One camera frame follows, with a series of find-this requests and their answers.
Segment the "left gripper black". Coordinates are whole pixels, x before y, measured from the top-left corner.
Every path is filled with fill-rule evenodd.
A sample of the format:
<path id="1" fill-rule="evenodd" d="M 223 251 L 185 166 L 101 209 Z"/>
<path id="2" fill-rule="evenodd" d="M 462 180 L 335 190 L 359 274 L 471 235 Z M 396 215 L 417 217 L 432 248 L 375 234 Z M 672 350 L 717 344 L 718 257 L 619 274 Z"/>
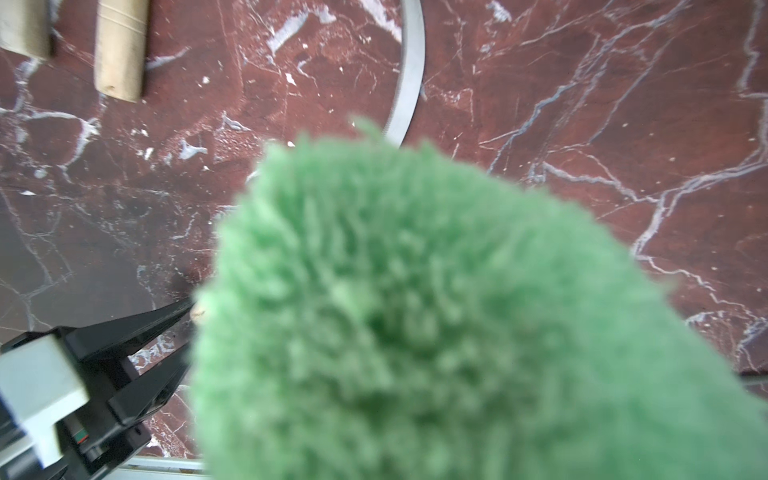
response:
<path id="1" fill-rule="evenodd" d="M 32 450 L 3 464 L 4 479 L 102 479 L 149 441 L 141 425 L 175 393 L 190 364 L 191 344 L 178 348 L 139 376 L 127 356 L 173 327 L 190 312 L 184 298 L 156 310 L 69 331 L 27 332 L 1 348 L 1 355 L 44 335 L 60 341 L 86 386 L 89 401 L 56 424 L 63 458 L 42 468 Z M 1 400 L 1 452 L 20 440 Z"/>

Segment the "green rag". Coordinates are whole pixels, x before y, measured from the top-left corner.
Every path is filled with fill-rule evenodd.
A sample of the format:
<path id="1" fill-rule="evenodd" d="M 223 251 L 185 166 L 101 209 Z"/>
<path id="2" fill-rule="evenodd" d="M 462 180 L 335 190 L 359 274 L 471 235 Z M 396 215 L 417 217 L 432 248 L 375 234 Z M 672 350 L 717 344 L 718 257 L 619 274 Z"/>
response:
<path id="1" fill-rule="evenodd" d="M 763 479 L 767 405 L 574 203 L 430 144 L 271 144 L 216 226 L 215 479 Z"/>

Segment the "sickle labelled handle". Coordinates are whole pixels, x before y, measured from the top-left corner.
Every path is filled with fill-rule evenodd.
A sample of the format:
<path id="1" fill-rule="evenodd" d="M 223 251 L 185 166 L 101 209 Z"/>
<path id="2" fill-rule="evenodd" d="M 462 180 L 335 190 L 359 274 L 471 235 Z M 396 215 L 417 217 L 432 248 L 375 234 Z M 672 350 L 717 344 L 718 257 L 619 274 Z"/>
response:
<path id="1" fill-rule="evenodd" d="M 40 60 L 50 57 L 46 0 L 1 0 L 1 48 Z"/>

